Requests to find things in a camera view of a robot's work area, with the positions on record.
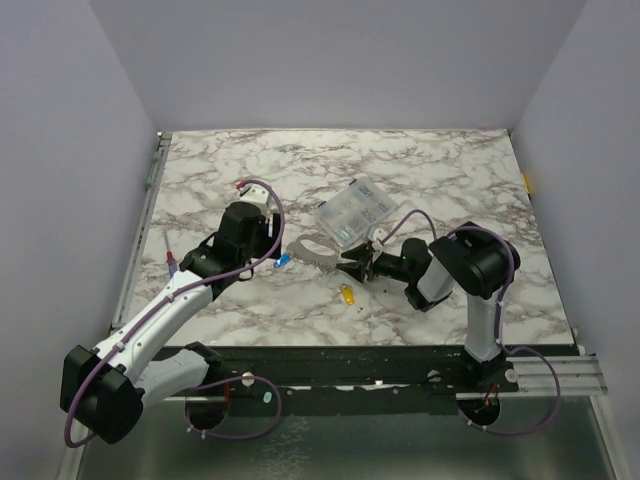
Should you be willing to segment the blue key tag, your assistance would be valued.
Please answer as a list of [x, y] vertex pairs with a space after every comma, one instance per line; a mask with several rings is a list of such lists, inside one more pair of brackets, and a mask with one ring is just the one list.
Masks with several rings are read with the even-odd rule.
[[291, 260], [291, 255], [289, 253], [284, 253], [281, 257], [274, 261], [275, 268], [284, 267]]

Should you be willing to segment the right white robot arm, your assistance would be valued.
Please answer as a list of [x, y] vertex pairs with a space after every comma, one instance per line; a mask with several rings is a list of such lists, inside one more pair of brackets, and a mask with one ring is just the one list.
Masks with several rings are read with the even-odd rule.
[[405, 296], [418, 311], [435, 308], [459, 286], [467, 296], [464, 351], [470, 358], [460, 365], [459, 378], [472, 391], [494, 381], [492, 362], [502, 356], [503, 300], [521, 265], [511, 243], [467, 222], [432, 243], [409, 238], [398, 255], [382, 253], [368, 241], [342, 258], [337, 269], [360, 283], [376, 277], [405, 283]]

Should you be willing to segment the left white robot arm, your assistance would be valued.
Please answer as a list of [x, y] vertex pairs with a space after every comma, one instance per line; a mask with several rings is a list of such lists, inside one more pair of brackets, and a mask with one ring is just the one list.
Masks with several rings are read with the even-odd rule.
[[243, 273], [277, 259], [284, 231], [282, 207], [269, 213], [265, 202], [230, 204], [218, 230], [185, 255], [168, 284], [133, 320], [91, 349], [74, 347], [62, 371], [65, 444], [79, 448], [94, 437], [114, 444], [131, 432], [145, 408], [175, 393], [206, 395], [232, 382], [256, 382], [248, 371], [233, 375], [199, 342], [168, 359], [155, 357]]

